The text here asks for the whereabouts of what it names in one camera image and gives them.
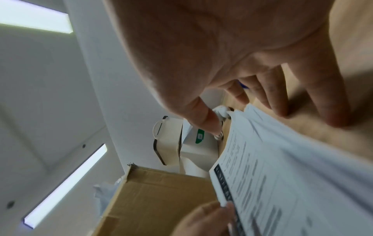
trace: ceiling light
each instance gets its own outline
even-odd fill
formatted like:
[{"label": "ceiling light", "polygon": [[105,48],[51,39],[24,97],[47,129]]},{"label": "ceiling light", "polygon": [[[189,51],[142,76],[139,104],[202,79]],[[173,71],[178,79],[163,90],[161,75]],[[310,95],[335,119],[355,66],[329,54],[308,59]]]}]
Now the ceiling light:
[{"label": "ceiling light", "polygon": [[73,32],[68,14],[19,0],[0,0],[0,24]]},{"label": "ceiling light", "polygon": [[78,169],[76,169],[64,182],[50,193],[39,205],[37,205],[24,219],[23,223],[32,229],[47,216],[47,214],[63,199],[63,197],[79,182],[81,178],[96,164],[107,152],[103,144],[92,154]]}]

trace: wooden surface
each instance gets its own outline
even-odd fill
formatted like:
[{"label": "wooden surface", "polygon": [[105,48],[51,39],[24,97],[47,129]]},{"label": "wooden surface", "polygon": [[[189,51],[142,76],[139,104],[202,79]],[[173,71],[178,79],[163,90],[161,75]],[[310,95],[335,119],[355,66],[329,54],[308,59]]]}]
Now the wooden surface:
[{"label": "wooden surface", "polygon": [[[349,127],[326,125],[287,65],[282,67],[290,101],[289,117],[276,116],[256,99],[251,103],[301,134],[373,161],[373,1],[337,0],[330,15],[330,35],[353,109]],[[244,108],[227,94],[222,103]],[[220,153],[229,126],[230,121],[223,126],[225,140],[220,143]]]}]

